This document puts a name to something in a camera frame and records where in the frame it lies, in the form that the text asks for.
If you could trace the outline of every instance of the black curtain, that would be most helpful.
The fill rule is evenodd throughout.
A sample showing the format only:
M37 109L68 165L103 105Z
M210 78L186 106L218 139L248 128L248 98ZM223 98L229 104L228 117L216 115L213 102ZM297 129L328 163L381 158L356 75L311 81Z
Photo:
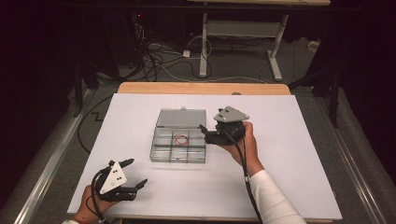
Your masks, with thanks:
M350 106L396 183L396 29L392 0L371 1L340 76Z
M69 106L74 78L51 1L3 1L0 21L2 207Z

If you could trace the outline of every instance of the table leg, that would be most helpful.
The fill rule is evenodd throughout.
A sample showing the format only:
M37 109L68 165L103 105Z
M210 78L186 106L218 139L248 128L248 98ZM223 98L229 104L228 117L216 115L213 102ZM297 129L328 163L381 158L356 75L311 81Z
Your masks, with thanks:
M276 81L282 80L282 75L280 74L279 66L277 65L277 62L276 62L276 53L277 53L277 50L279 49L280 41L282 40L282 35L283 35L283 32L285 31L286 22L288 21L288 17L289 17L289 15L283 16L282 22L279 24L279 27L277 29L274 49L268 50L268 52L267 52L268 59L270 61L271 68L273 70L274 78Z
M206 66L207 66L207 51L206 51L206 38L207 38L207 13L204 13L204 19L202 23L202 51L201 51L201 61L199 66L199 76L206 77Z

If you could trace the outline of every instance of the white sleeve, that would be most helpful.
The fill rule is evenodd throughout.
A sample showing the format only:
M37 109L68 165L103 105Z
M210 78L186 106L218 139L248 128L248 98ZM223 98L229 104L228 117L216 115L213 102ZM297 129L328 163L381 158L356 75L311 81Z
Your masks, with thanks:
M305 223L291 201L265 171L250 178L250 187L264 224Z
M78 222L73 221L73 220L66 220L62 224L78 224Z

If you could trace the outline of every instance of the cable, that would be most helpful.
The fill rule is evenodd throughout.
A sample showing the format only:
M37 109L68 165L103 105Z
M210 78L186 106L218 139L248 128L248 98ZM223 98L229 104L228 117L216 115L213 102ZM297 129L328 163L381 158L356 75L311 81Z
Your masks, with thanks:
M254 200L253 193L251 192L251 187L250 187L250 182L249 182L249 177L248 177L248 161L246 157L246 145L245 145L245 137L243 138L243 143L244 143L244 154L245 157L242 156L242 151L241 148L238 146L238 144L235 142L235 140L223 129L219 129L221 133L224 133L232 142L233 145L236 147L236 150L238 151L239 157L241 159L241 165L242 169L244 171L244 178L245 178L245 186L247 188L247 194L250 199L251 204L253 205L254 211L256 212L256 216L259 219L260 223L262 223L262 216L260 215L259 208L257 207L256 201Z
M265 37L254 37L254 40L253 40L253 42L252 43L250 43L250 44L244 44L244 43L241 43L241 42L243 42L243 41L247 41L247 39L243 39L243 38L236 38L236 39L234 39L234 40L231 40L230 38L231 38L231 36L225 36L226 38L221 38L221 37L219 37L219 36L215 36L215 35L211 35L212 37L215 37L216 39L220 39L220 40L225 40L225 41L227 41L227 42L229 42L229 43L231 43L231 44L239 44L239 45L242 45L241 47L235 47L235 49L243 49L243 48L247 48L247 47L257 47L257 46L259 46L261 43L262 43L262 41L264 41L264 39L266 39Z
M157 64L162 64L163 63L163 57L157 53L150 53L149 50L145 55L145 58L143 59L144 61L144 79L146 81L149 81L151 77L154 77L154 82L157 81L158 73L160 72L160 67Z
M101 103L103 103L104 101L111 99L113 97L113 95L107 96L105 99L101 100L99 103L97 103L92 109L90 109L87 114L85 114L85 116L82 118L81 122L78 125L78 130L77 130L77 137L78 137L78 141L81 144L82 148L84 148L84 150L88 153L91 154L91 152L85 147L85 145L82 143L81 140L81 136L80 136L80 131L81 131L81 126L82 123L84 122L84 120L91 114L91 112L97 107L99 106Z
M176 65L176 64L179 64L179 63L187 63L187 64L189 64L190 67L191 67L191 73L192 73L192 75L193 75L195 78L198 78L198 79L206 79L206 78L210 78L210 77L212 76L212 68L211 68L211 66L210 66L210 63L208 64L208 65L209 65L210 74L209 74L208 76L206 76L206 77L199 77L199 76L196 76L196 75L194 74L194 69L193 69L192 63L190 63L190 62L178 62L178 63L173 63L173 64L171 64L171 65L169 65L169 66L167 66L167 67L162 67L162 69L166 70L167 68L170 68L170 67L172 67L172 66L174 66L174 65Z
M100 209L99 209L99 207L98 207L98 204L96 203L95 188L94 188L97 177L99 177L99 175L101 175L105 169L99 171L99 172L93 177L92 182L91 182L91 197L92 197L93 206L94 206L95 211L96 211L96 213L94 213L94 214L96 214L96 216L99 217L99 223L109 224L108 221L106 220L105 216L104 216L104 215L102 214L102 212L100 211Z
M85 205L87 206L88 210L90 210L90 212L92 212L92 213L94 213L96 216L98 216L98 215L96 214L96 212L93 211L93 210L90 208L90 206L88 205L88 201L90 200L90 198L94 197L95 195L91 195L90 197L88 197L87 200L85 200Z
M189 46L190 46L191 42L192 42L193 40L195 40L195 39L198 39L198 38L204 39L204 40L209 44L210 50L209 50L209 53L207 53L206 57L209 56L210 53L212 52L212 44L210 44L210 41L209 41L207 38L203 38L203 37L200 36L200 35L198 35L198 36L196 36L195 38L193 38L193 39L189 42L189 44L187 44L186 49L189 49Z
M220 55L220 56L225 56L225 55L227 55L227 54L230 54L230 53L233 51L233 49L242 49L242 48L246 48L246 47L256 47L256 46L259 46L259 45L262 43L262 41L265 39L265 38L256 38L256 40L254 40L254 42L253 42L252 44L246 44L245 46L242 46L242 47L239 47L239 48L235 48L235 47L233 46L233 41L232 41L232 40L223 39L223 38L220 38L220 37L217 37L217 36L213 36L213 37L215 37L215 38L217 38L217 39L221 39L221 40L227 40L228 42L231 43L231 48L232 48L232 49L231 49L229 52L227 52L226 54ZM212 44L209 42L209 40L208 40L207 38L203 38L203 37L201 37L201 36L196 36L195 38L193 38L193 39L188 43L187 49L189 48L191 42L192 42L194 39L197 39L197 38L205 39L205 40L209 43L210 51L209 51L209 53L207 54L207 56L208 56L209 54L211 54L211 53L213 52L213 46L212 46ZM192 74L192 75L193 75L194 77L196 77L196 78L209 78L209 77L211 77L212 74L213 74L211 65L210 65L209 61L207 60L207 56L205 57L205 56L203 55L203 53L201 53L201 55L203 56L204 60L206 60L206 63L207 63L208 66L209 66L210 75L209 75L209 76L206 76L206 77L198 77L198 76L196 76L195 74ZM260 72L261 72L264 68L266 68L268 65L269 65L269 63L268 63L267 65L265 65L265 66L258 72L258 74L259 74L259 79L248 78L248 77L238 77L238 78L252 79L252 80L255 80L255 81L267 83L267 82L264 82L264 81L261 81L261 80L260 80L260 79L261 79L261 74L260 74ZM177 79L177 80L189 81L189 80L182 79L182 78L177 78L177 77L174 77L174 78Z
M139 38L140 34L142 34L142 38L140 40L140 44L137 46L139 48L143 44L143 39L145 38L145 30L139 24L136 24L136 26L139 27L139 33L137 35L137 39Z
M151 43L151 44L149 44L148 46L150 46L150 45L161 46L159 49L155 49L155 50L152 49L153 51L158 51L158 52L161 52L161 53L169 53L169 54L178 54L178 55L182 56L182 54L179 53L179 52L177 52L175 49L172 49L172 48L170 48L170 47L167 47L167 46L165 46L165 45L163 45L163 44L154 44L154 43ZM162 48L171 49L172 51L159 51L159 50L162 49Z
M253 78L253 77L224 77L224 78L217 78L217 79L206 80L206 81L191 81L191 80L187 80L187 79L184 79L184 78L175 77L172 73L170 73L164 67L162 67L162 69L163 69L163 71L165 71L169 76L173 77L174 79L177 79L179 81L185 81L185 82L205 83L205 82L217 82L217 81L222 81L222 80L227 80L227 79L234 79L234 78L242 78L242 79L249 79L249 80L254 80L254 81L257 81L257 82L268 84L267 82L258 80L258 79Z

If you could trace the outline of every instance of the white tabletop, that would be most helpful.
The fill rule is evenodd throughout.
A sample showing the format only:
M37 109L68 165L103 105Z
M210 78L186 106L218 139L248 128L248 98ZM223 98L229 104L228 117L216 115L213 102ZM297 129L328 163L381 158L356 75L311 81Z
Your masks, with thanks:
M109 217L256 219L242 168L225 150L206 146L205 164L151 162L149 153L162 108L205 109L206 127L230 105L250 116L266 170L304 218L341 219L294 96L115 94L68 213L76 213L85 186L110 160L134 159L123 169L132 187L148 178L133 202L110 208Z

